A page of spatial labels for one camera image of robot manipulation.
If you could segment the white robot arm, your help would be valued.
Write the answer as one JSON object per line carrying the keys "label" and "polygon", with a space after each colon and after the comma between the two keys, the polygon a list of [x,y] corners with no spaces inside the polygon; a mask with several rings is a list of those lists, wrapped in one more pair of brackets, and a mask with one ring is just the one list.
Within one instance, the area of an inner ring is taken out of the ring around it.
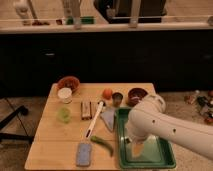
{"label": "white robot arm", "polygon": [[158,94],[146,95],[128,114],[127,136],[142,143],[150,134],[213,160],[213,127],[171,117]]}

